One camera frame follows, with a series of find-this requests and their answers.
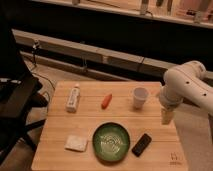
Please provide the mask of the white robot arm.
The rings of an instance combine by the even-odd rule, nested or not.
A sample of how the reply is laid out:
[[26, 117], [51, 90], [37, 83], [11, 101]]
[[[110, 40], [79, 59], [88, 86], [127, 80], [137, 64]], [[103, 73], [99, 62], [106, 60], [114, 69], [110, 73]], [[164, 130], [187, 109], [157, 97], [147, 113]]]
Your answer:
[[203, 81], [205, 66], [189, 61], [169, 68], [163, 76], [165, 85], [159, 92], [162, 105], [162, 123], [167, 125], [174, 117], [174, 109], [186, 98], [213, 117], [213, 87]]

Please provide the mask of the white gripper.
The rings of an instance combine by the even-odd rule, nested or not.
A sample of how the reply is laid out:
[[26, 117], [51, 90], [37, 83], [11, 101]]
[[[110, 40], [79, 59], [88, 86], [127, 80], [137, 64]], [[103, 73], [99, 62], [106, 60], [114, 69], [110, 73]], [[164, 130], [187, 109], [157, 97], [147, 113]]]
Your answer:
[[162, 124], [168, 125], [174, 116], [172, 110], [182, 103], [182, 97], [169, 87], [162, 87], [158, 99], [160, 104], [165, 108], [161, 110]]

